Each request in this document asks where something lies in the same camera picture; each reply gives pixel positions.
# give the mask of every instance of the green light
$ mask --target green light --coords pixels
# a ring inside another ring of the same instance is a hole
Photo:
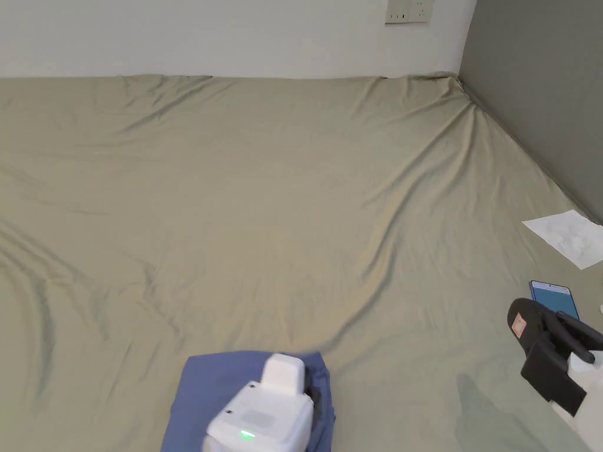
[[[252,432],[248,432],[246,430],[241,430],[241,438],[243,439],[253,439],[256,436]]]

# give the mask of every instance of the white paper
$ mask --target white paper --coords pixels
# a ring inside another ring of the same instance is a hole
[[[580,270],[603,260],[603,226],[593,223],[575,210],[524,221],[523,224]]]

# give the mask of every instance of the blue cloth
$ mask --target blue cloth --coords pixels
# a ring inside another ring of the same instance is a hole
[[[207,426],[218,412],[250,381],[260,381],[272,353],[237,351],[188,358],[172,403],[161,452],[200,452]],[[329,371],[320,353],[294,355],[304,361],[311,386],[320,400],[308,452],[329,452],[333,439],[333,409]]]

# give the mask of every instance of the wall socket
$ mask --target wall socket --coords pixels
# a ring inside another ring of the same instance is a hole
[[[388,0],[385,24],[429,22],[433,9],[434,0]]]
[[[434,0],[412,0],[408,22],[429,22],[434,10]]]

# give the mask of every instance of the phone screen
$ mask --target phone screen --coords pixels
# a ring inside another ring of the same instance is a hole
[[[551,311],[563,311],[579,320],[572,293],[567,287],[532,281],[532,297]]]

